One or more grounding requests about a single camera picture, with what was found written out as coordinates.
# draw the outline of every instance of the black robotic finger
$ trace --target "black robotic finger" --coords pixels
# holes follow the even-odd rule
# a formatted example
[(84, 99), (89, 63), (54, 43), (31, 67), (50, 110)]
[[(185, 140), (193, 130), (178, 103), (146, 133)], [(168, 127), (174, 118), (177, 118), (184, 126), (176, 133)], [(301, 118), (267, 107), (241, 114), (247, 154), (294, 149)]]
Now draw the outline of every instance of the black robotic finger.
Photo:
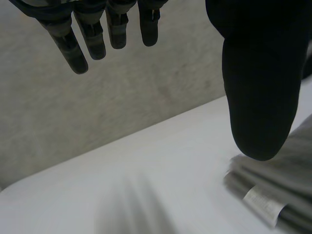
[(153, 46), (158, 40), (158, 21), (160, 19), (159, 9), (168, 0), (138, 0), (140, 12), (140, 27), (143, 43)]
[(88, 63), (72, 30), (72, 18), (69, 16), (63, 20), (39, 22), (49, 32), (72, 70), (77, 74), (87, 72)]
[(107, 27), (111, 45), (114, 49), (126, 46), (126, 28), (129, 22), (127, 12), (137, 0), (108, 0), (106, 7)]
[(84, 41), (94, 60), (105, 57), (106, 50), (103, 40), (103, 28), (100, 18), (104, 12), (106, 0), (77, 1), (74, 15), (80, 27)]

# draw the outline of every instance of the white label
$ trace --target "white label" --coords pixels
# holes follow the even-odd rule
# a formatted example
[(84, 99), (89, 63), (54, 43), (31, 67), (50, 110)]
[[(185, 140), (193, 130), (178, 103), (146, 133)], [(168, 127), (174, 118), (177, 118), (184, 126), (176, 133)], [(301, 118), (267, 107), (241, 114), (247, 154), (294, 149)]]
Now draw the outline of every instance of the white label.
[(270, 227), (276, 226), (278, 215), (286, 205), (264, 192), (257, 185), (248, 191), (243, 201)]

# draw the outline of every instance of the gray wall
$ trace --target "gray wall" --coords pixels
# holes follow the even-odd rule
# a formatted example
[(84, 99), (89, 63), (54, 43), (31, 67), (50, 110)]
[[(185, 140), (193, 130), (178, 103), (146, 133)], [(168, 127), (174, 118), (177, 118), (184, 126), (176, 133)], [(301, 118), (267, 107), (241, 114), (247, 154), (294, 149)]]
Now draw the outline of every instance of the gray wall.
[(224, 95), (222, 37), (203, 0), (170, 0), (156, 46), (143, 45), (138, 10), (128, 42), (109, 44), (74, 74), (48, 33), (9, 1), (0, 3), (0, 186), (147, 128)]

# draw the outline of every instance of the black rubber fingertip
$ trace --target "black rubber fingertip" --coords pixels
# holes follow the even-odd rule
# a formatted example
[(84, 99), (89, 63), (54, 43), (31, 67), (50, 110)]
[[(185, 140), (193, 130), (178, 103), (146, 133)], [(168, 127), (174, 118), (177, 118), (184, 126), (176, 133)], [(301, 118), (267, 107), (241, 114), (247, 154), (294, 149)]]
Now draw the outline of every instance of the black rubber fingertip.
[(89, 69), (88, 63), (85, 58), (73, 58), (70, 59), (68, 62), (70, 67), (76, 74), (86, 73)]
[(246, 136), (242, 132), (233, 132), (234, 140), (243, 154), (258, 161), (267, 161), (272, 159), (282, 148), (288, 133), (275, 136), (272, 140), (269, 131), (255, 132), (258, 136)]
[(92, 59), (100, 60), (106, 56), (106, 49), (104, 43), (97, 44), (97, 45), (90, 45), (88, 47), (89, 54)]
[(158, 40), (158, 27), (154, 23), (141, 26), (142, 40), (145, 46), (153, 46)]

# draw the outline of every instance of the folded fabric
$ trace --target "folded fabric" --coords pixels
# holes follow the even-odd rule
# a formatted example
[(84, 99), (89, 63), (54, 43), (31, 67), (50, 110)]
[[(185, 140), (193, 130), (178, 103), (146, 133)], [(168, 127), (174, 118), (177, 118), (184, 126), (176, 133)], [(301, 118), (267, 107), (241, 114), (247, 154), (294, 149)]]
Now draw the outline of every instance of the folded fabric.
[(278, 211), (276, 225), (288, 233), (311, 234), (312, 115), (289, 135), (273, 159), (256, 161), (246, 156), (234, 157), (224, 182), (245, 202), (249, 191), (254, 189), (267, 195), (267, 201), (284, 204)]

